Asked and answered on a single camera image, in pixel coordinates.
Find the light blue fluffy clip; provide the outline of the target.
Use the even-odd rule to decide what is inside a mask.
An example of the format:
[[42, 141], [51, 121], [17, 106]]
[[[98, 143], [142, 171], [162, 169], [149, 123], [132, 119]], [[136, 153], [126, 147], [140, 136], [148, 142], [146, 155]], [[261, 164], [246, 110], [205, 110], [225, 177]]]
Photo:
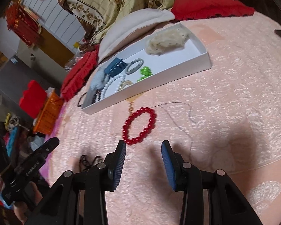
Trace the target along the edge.
[[96, 72], [94, 77], [92, 78], [91, 84], [90, 84], [90, 90], [100, 90], [103, 89], [103, 87], [108, 83], [110, 79], [110, 76], [104, 72], [103, 68], [99, 68], [99, 70]]

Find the blue plastic hair claw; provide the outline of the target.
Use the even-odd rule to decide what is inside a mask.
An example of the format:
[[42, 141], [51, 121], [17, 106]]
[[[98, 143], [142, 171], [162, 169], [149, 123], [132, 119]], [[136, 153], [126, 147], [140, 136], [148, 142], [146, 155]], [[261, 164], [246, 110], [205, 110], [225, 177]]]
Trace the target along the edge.
[[110, 77], [115, 77], [120, 74], [127, 67], [127, 63], [125, 63], [120, 58], [115, 58], [105, 69], [104, 73], [109, 75]]

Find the cream dotted scrunchie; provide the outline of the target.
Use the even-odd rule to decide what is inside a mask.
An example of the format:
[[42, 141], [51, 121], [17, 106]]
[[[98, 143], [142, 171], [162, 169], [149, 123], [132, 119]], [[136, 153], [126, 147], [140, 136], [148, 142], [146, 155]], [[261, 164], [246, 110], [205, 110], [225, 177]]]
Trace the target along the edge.
[[172, 49], [183, 48], [187, 38], [188, 33], [185, 29], [172, 28], [149, 39], [145, 52], [149, 55], [162, 55]]

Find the orange plastic basket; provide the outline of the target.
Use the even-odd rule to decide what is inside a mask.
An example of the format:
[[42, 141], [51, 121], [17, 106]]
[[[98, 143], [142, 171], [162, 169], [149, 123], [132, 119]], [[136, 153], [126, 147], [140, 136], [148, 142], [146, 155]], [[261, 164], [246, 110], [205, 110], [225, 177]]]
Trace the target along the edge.
[[63, 104], [64, 100], [53, 90], [37, 117], [33, 132], [45, 135], [51, 134]]

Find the red box in basket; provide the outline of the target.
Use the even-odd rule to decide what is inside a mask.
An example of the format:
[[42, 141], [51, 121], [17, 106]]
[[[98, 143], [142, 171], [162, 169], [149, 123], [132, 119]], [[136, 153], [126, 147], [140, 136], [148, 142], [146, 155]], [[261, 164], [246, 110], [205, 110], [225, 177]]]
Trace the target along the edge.
[[46, 99], [46, 91], [36, 80], [31, 80], [28, 83], [28, 88], [23, 91], [19, 106], [31, 118], [35, 119], [43, 109]]

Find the pink quilted bedspread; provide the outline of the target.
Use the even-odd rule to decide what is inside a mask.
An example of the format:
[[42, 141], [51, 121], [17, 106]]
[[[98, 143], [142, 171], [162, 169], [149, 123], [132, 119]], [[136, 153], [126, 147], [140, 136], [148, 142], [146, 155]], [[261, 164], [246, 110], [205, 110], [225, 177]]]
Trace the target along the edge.
[[110, 224], [178, 224], [182, 193], [168, 184], [161, 143], [201, 170], [223, 169], [263, 224], [281, 222], [281, 26], [255, 13], [186, 21], [207, 48], [212, 68], [88, 115], [79, 96], [65, 104], [59, 146], [41, 172], [53, 184], [65, 170], [115, 150], [130, 112], [157, 114], [154, 130], [128, 146], [117, 190], [106, 194]]

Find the red frilled cushion left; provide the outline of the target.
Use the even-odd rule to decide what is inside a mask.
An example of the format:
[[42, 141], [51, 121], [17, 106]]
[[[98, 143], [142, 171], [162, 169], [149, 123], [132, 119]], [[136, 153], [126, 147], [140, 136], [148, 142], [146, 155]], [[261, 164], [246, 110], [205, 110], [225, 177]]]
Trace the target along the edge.
[[98, 65], [98, 53], [99, 44], [95, 44], [66, 75], [61, 87], [61, 97], [64, 101], [68, 102], [85, 86]]

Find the red frilled cushion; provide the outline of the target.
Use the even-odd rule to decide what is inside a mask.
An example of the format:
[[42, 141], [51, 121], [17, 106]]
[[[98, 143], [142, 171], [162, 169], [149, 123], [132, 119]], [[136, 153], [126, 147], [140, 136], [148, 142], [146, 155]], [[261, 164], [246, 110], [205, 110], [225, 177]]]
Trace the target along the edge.
[[98, 53], [99, 44], [95, 44], [66, 75], [61, 87], [61, 97], [64, 101], [68, 102], [85, 86], [98, 65]]
[[183, 21], [252, 16], [255, 9], [238, 0], [175, 0], [171, 12], [176, 21]]

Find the clear plastic bag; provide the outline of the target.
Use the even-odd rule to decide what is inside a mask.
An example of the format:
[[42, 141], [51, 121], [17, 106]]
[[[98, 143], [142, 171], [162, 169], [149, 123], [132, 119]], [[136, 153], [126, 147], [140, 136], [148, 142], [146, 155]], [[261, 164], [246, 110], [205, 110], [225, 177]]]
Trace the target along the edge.
[[80, 59], [84, 56], [84, 52], [81, 52], [78, 50], [76, 54], [65, 64], [64, 69], [67, 72], [70, 72], [70, 70], [78, 63]]

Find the white shallow cardboard box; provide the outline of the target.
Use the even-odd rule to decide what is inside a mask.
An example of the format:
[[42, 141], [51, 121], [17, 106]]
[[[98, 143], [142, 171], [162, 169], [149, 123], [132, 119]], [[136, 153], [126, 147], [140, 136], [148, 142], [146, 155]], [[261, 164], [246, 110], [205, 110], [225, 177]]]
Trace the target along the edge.
[[[149, 55], [145, 52], [149, 39], [163, 31], [179, 28], [185, 29], [188, 33], [188, 38], [183, 48], [172, 49], [162, 55]], [[95, 91], [88, 90], [81, 106], [81, 110], [88, 115], [92, 115], [137, 94], [180, 78], [209, 70], [212, 67], [212, 62], [203, 43], [191, 30], [181, 23], [164, 27], [129, 45], [105, 61], [101, 67], [107, 67], [116, 57], [122, 59], [127, 64], [135, 59], [143, 59], [143, 66], [148, 67], [152, 75], [143, 78], [140, 70], [131, 75], [126, 75], [125, 72], [122, 72], [119, 78], [106, 87], [105, 94], [97, 102], [93, 102]], [[120, 83], [125, 80], [131, 80], [134, 84], [117, 91]]]

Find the white pillow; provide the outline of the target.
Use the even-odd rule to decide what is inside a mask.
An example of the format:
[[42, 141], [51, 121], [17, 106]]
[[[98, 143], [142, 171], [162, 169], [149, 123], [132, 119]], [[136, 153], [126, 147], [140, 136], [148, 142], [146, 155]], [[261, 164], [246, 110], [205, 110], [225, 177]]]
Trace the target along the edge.
[[158, 9], [141, 9], [128, 14], [115, 22], [101, 40], [98, 61], [102, 62], [158, 24], [174, 18], [171, 11]]

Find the red hanging decoration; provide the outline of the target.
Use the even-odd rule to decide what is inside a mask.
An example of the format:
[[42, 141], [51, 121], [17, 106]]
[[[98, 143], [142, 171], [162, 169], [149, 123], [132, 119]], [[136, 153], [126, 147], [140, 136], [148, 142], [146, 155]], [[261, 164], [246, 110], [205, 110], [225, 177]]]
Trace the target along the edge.
[[20, 3], [13, 3], [6, 11], [9, 31], [13, 31], [28, 48], [34, 48], [40, 42], [41, 25]]

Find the red frilled cushion right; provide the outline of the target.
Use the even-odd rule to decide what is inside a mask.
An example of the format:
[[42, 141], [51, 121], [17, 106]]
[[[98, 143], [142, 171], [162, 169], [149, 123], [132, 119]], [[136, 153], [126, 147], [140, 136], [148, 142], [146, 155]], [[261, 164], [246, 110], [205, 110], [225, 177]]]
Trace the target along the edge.
[[176, 21], [183, 21], [252, 16], [255, 9], [238, 0], [175, 0], [171, 12]]

